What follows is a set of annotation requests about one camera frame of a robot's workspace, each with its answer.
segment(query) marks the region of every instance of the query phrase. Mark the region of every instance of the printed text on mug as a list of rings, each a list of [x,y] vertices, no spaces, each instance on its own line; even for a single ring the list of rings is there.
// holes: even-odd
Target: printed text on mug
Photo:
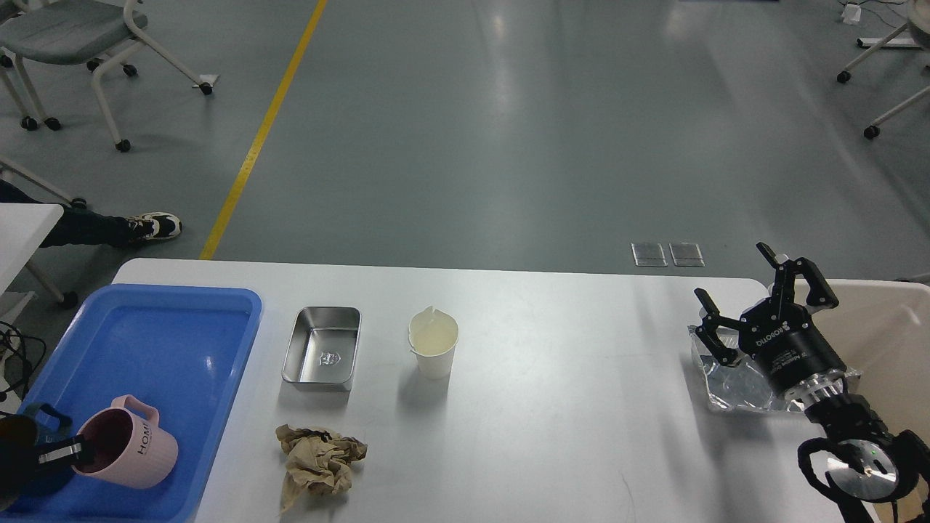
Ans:
[[[152,429],[149,428],[149,424],[142,422],[142,443],[139,445],[139,450],[136,450],[141,455],[145,455],[149,451],[149,442],[152,441]]]

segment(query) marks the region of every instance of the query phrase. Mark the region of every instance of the yellow floor line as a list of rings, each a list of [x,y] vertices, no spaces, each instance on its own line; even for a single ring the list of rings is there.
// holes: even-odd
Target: yellow floor line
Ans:
[[[229,225],[230,218],[233,216],[235,206],[239,203],[239,197],[242,196],[243,189],[246,188],[246,182],[248,181],[248,177],[252,174],[252,168],[255,166],[256,160],[259,159],[261,148],[265,144],[265,139],[268,138],[268,132],[272,129],[272,124],[274,124],[274,119],[278,115],[278,110],[281,109],[281,103],[287,95],[287,90],[290,88],[291,81],[294,80],[294,74],[300,66],[300,61],[303,59],[303,55],[307,50],[307,45],[310,44],[313,31],[316,29],[316,23],[320,21],[320,17],[323,16],[324,8],[326,8],[326,0],[318,0],[316,9],[313,10],[313,15],[310,17],[310,22],[307,23],[307,28],[303,31],[303,36],[300,37],[297,48],[294,49],[294,56],[291,57],[291,61],[287,65],[284,78],[281,79],[278,90],[274,93],[272,104],[268,107],[265,118],[261,121],[259,133],[255,135],[252,146],[248,149],[246,160],[239,168],[239,174],[235,177],[235,181],[232,183],[232,189],[230,189],[229,194],[227,194],[226,201],[223,202],[223,207],[219,210],[217,221],[213,224],[213,229],[210,230],[210,236],[206,239],[204,250],[200,252],[201,260],[213,259],[213,254],[217,250],[219,241],[223,237],[223,233],[226,232],[226,226]]]

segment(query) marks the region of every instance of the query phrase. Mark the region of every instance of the robotic arm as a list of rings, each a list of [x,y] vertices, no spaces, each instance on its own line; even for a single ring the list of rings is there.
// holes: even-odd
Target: robotic arm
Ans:
[[[697,337],[721,365],[734,367],[744,355],[751,357],[776,394],[799,403],[807,419],[823,427],[827,437],[798,448],[804,477],[837,503],[846,523],[872,523],[862,502],[894,502],[908,495],[920,477],[930,483],[930,449],[911,431],[889,434],[866,398],[846,391],[846,365],[811,320],[813,313],[839,304],[817,266],[805,258],[776,257],[761,242],[756,247],[775,269],[771,296],[736,320],[721,316],[707,291],[696,288],[705,312]],[[810,286],[804,305],[794,302],[798,275]],[[719,327],[738,333],[739,351],[721,342]],[[826,484],[811,464],[811,456],[820,451],[832,454]],[[914,521],[930,521],[930,499],[923,511]]]

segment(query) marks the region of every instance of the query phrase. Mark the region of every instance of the white desk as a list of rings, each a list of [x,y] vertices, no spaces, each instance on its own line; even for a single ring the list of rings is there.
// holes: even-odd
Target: white desk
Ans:
[[[305,496],[282,521],[842,521],[797,469],[817,427],[711,414],[687,384],[692,290],[737,315],[764,295],[755,281],[145,259],[114,281],[262,299],[199,522],[278,519],[273,430],[285,422],[359,437],[369,452],[347,494]],[[408,352],[407,322],[430,304],[460,328],[448,381],[421,379]],[[281,380],[307,305],[362,313],[348,394]]]
[[[7,290],[63,213],[54,204],[0,204],[0,292]]]

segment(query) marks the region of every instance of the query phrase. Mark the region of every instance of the pink mug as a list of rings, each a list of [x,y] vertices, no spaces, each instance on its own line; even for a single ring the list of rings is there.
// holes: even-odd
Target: pink mug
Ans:
[[[145,414],[146,419],[126,407]],[[91,416],[78,435],[94,450],[90,463],[72,465],[77,474],[133,489],[154,487],[178,460],[178,442],[158,427],[158,409],[132,395],[119,396]]]

